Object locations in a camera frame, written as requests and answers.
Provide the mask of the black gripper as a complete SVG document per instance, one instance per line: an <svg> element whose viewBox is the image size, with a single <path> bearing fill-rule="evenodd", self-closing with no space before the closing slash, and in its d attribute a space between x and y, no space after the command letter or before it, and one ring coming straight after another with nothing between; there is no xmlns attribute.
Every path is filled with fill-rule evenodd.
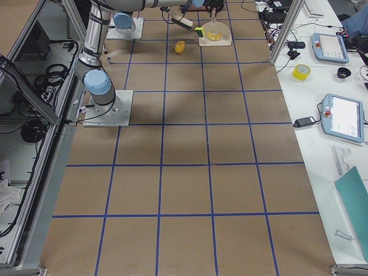
<svg viewBox="0 0 368 276"><path fill-rule="evenodd" d="M206 0L205 9L208 13L211 13L213 10L215 13L218 13L222 11L224 4L224 0Z"/></svg>

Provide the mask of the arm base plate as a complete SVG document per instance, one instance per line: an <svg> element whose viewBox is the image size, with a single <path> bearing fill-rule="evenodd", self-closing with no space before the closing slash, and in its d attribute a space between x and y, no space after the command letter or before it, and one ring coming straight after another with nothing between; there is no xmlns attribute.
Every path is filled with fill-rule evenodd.
<svg viewBox="0 0 368 276"><path fill-rule="evenodd" d="M86 110L82 123L85 127L128 127L132 101L133 90L116 90L115 101L107 106L95 104L90 96L89 105L93 107Z"/></svg>
<svg viewBox="0 0 368 276"><path fill-rule="evenodd" d="M119 29L115 28L115 23L113 19L111 19L106 39L107 40L141 39L143 34L143 25L144 25L144 18L133 18L133 24L130 29Z"/></svg>

